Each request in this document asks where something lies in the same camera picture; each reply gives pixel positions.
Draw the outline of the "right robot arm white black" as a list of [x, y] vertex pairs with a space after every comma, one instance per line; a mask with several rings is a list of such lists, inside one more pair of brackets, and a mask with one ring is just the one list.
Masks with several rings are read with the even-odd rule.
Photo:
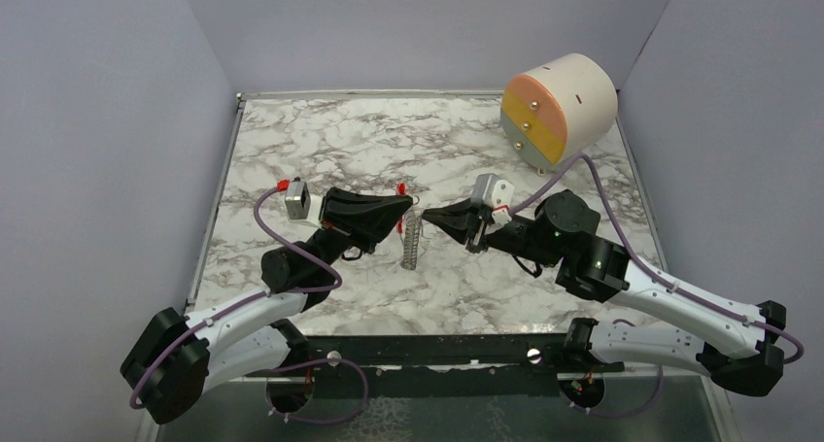
[[489, 249], [557, 268], [556, 284], [585, 300], [630, 308], [661, 321], [643, 328], [577, 318], [561, 345], [575, 371], [613, 362], [689, 370], [726, 391], [766, 396], [783, 375], [776, 341], [786, 310], [774, 302], [737, 303], [690, 286], [631, 258], [627, 248], [597, 235], [598, 212], [570, 190], [544, 199], [533, 219], [493, 227], [491, 208], [470, 199], [426, 209], [423, 219], [472, 253]]

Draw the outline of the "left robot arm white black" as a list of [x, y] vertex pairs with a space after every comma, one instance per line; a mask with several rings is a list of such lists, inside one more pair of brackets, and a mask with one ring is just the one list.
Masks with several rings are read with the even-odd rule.
[[311, 367], [305, 338], [291, 321], [342, 287], [336, 260], [371, 254], [414, 200], [337, 187], [314, 198], [300, 180], [283, 180], [253, 208], [279, 246], [261, 258], [262, 284], [217, 306], [156, 313], [120, 366], [128, 404], [159, 425], [185, 414], [205, 392], [254, 371], [290, 375]]

